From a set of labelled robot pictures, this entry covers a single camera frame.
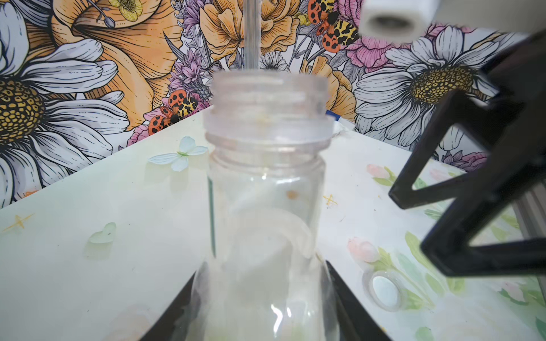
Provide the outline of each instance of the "white daisy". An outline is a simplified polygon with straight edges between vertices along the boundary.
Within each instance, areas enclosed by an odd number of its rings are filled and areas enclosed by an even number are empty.
[[[52,184],[112,154],[101,134],[116,134],[129,125],[116,107],[120,91],[100,99],[74,98],[106,85],[117,73],[93,39],[60,46],[27,63],[29,43],[21,13],[0,4],[0,207]]]
[[[279,51],[273,51],[260,56],[260,69],[288,71],[288,64]]]
[[[388,50],[385,55],[397,67],[365,74],[357,82],[357,129],[381,140],[397,138],[400,146],[411,145],[428,124],[436,104],[451,89],[463,90],[482,104],[494,96],[497,90],[478,71],[495,53],[520,39],[505,34],[464,51],[462,31],[448,26],[436,38],[435,46],[429,39],[419,38],[410,50]],[[453,127],[440,147],[446,151],[457,148],[462,136]]]

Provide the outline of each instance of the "orange flower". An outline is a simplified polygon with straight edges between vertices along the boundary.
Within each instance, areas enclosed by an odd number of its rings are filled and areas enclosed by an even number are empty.
[[[180,47],[181,28],[174,16],[169,0],[147,0],[128,20],[108,0],[99,0],[100,8],[109,8],[108,16],[115,21],[109,28],[98,21],[99,12],[80,0],[53,0],[55,15],[51,30],[58,45],[73,43],[83,38],[97,39],[104,53],[101,59],[115,61],[117,75],[106,86],[86,93],[88,98],[99,98],[111,91],[123,91],[124,97],[117,105],[129,118],[128,130],[144,121],[143,113],[161,105],[168,92],[169,74],[176,61],[165,41],[165,34]],[[34,34],[29,31],[32,41]]]
[[[313,68],[309,70],[308,61],[304,59],[301,64],[300,73],[318,75],[328,79],[328,93],[330,98],[326,102],[326,109],[339,116],[354,122],[357,107],[357,100],[351,92],[351,82],[339,70],[333,71],[328,65],[326,57],[319,56],[315,59]]]
[[[242,4],[243,0],[212,0],[200,10],[200,28],[216,61],[229,56],[228,65],[233,64],[237,48],[245,46]],[[262,55],[284,52],[295,43],[300,20],[292,15],[299,5],[300,0],[262,0]]]

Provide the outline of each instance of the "green leaf print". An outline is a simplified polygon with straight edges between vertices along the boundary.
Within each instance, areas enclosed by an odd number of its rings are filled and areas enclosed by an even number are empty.
[[[540,333],[542,338],[546,340],[546,323],[539,320],[538,318],[536,319],[535,323],[537,325],[538,332]]]
[[[413,186],[415,187],[415,189],[421,189],[426,187],[426,183],[421,178],[417,178],[417,180],[415,180],[415,183],[413,183]]]
[[[518,300],[513,299],[510,296],[510,294],[508,293],[508,291],[506,291],[505,289],[502,289],[501,291],[499,291],[499,294],[501,294],[501,296],[504,296],[504,297],[510,299],[510,302],[515,303],[517,305],[520,305],[520,306],[528,306],[529,305],[529,302],[522,302],[522,301],[518,301]]]
[[[391,180],[388,180],[388,179],[384,179],[384,178],[372,178],[375,180],[375,182],[377,182],[378,184],[380,185],[383,185],[383,186],[388,186],[388,187],[391,187],[393,185],[392,181]]]
[[[511,227],[519,230],[518,220],[514,216],[510,216],[508,213],[501,215],[502,220],[506,221]]]
[[[389,175],[390,175],[389,180],[391,180],[392,182],[395,182],[396,181],[396,174],[394,174],[393,171],[391,171],[387,166],[385,166],[383,168],[385,168],[385,170],[387,172],[389,172]]]
[[[430,288],[438,294],[438,296],[443,296],[444,289],[442,288],[442,285],[440,282],[436,280],[436,278],[432,277],[430,274],[425,275],[425,280],[429,284]]]
[[[462,278],[446,278],[449,291],[460,294],[465,289],[465,280]]]
[[[440,217],[442,216],[442,212],[440,211],[437,211],[437,210],[424,210],[423,211],[429,218],[432,218],[434,220],[438,220],[440,219]]]
[[[421,249],[419,246],[421,245],[421,241],[411,232],[406,232],[406,244],[408,245],[411,254],[415,258],[416,261],[421,263],[424,267],[427,269],[436,272],[436,268],[432,263],[425,257],[425,255],[421,252]]]
[[[409,309],[419,310],[426,306],[425,301],[417,294],[407,289],[402,289],[402,291],[404,292],[406,296],[406,304],[404,306],[404,310],[409,310]]]
[[[495,238],[497,238],[497,240],[499,242],[506,241],[506,236],[508,235],[508,233],[506,231],[503,231],[503,230],[501,230],[500,228],[498,228],[496,226],[493,226],[491,228],[491,231],[493,232],[493,235],[495,236]]]
[[[377,248],[379,250],[379,256],[381,257],[378,261],[371,263],[373,265],[374,271],[387,271],[394,267],[393,260],[390,258],[390,254],[383,250],[382,248]]]
[[[533,300],[535,300],[538,304],[546,308],[546,303],[544,302],[544,296],[542,296],[542,293],[537,290],[528,290],[526,292]]]
[[[415,339],[417,341],[434,341],[434,336],[432,336],[430,328],[421,327],[415,332]]]
[[[419,269],[417,269],[417,266],[415,266],[415,264],[412,263],[408,257],[404,256],[403,254],[398,254],[398,262],[411,279],[417,283],[423,284],[423,276],[419,272]]]

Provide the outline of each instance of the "white table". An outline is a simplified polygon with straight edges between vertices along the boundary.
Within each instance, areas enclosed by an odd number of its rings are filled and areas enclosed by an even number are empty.
[[[147,159],[175,151],[186,135],[207,146],[201,119],[192,116],[0,210],[0,340],[137,340],[155,323],[209,247],[207,156],[191,158],[182,173]],[[546,308],[541,295],[533,296],[532,277],[467,279],[456,288],[451,282],[452,293],[412,256],[407,232],[422,239],[434,224],[432,212],[443,207],[403,211],[388,198],[388,186],[366,172],[375,164],[397,174],[408,152],[343,133],[323,156],[324,195],[335,203],[324,199],[319,249],[392,339],[541,340]],[[426,170],[427,183],[430,170],[459,172],[435,161]],[[8,228],[16,216],[22,225]],[[109,222],[117,226],[113,242],[88,243]],[[509,224],[494,227],[502,232],[483,238],[520,237]],[[355,252],[363,241],[391,255],[423,304],[396,313],[374,304],[363,285],[373,266]]]

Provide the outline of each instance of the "pink flower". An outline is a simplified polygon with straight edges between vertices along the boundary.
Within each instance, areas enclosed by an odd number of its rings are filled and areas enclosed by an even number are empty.
[[[151,120],[154,116],[157,116],[157,115],[166,117],[165,114],[161,112],[161,109],[160,109],[160,108],[155,108],[155,109],[153,109],[152,111],[145,113],[145,114],[144,114],[144,118],[145,118],[147,121],[149,121],[149,120]]]
[[[147,124],[139,125],[138,127],[135,128],[135,131],[133,132],[133,135],[131,136],[131,138],[127,140],[127,147],[137,143],[140,140],[147,138],[148,136],[150,136],[150,134],[148,133],[148,125]]]
[[[344,50],[347,51],[347,57],[351,59],[353,65],[365,67],[366,72],[372,72],[383,67],[393,67],[394,64],[389,63],[385,52],[391,48],[398,49],[400,47],[400,44],[392,44],[386,40],[362,37],[345,47]]]
[[[439,169],[433,169],[430,171],[430,176],[436,180],[436,181],[439,181],[439,182],[442,182],[442,181],[445,181],[445,180],[449,180],[451,179],[451,177],[449,175],[447,175],[446,173],[442,172],[441,170]]]
[[[517,282],[507,282],[498,279],[489,279],[488,285],[497,292],[506,291],[516,301],[525,302],[523,297],[523,291],[519,288],[519,283]]]
[[[460,29],[463,33],[470,33],[470,32],[474,32],[475,28],[470,28],[470,27],[466,27],[466,26],[457,26],[457,25],[451,25],[451,26],[455,26],[457,27],[458,29]],[[439,22],[433,22],[430,26],[429,26],[429,29],[426,31],[426,33],[424,34],[424,36],[426,36],[427,38],[435,38],[437,37],[440,32],[442,32],[444,30],[444,28],[446,28],[447,25],[444,25],[442,23],[439,23]]]
[[[347,243],[349,253],[356,261],[373,263],[381,259],[379,252],[370,242],[365,242],[358,237],[351,238]]]
[[[481,168],[487,162],[487,154],[470,153],[463,156],[462,151],[458,151],[454,155],[448,151],[446,155],[442,156],[442,162],[471,172]]]
[[[376,178],[382,178],[382,179],[390,178],[389,172],[387,172],[385,168],[378,165],[368,165],[366,167],[366,171]]]

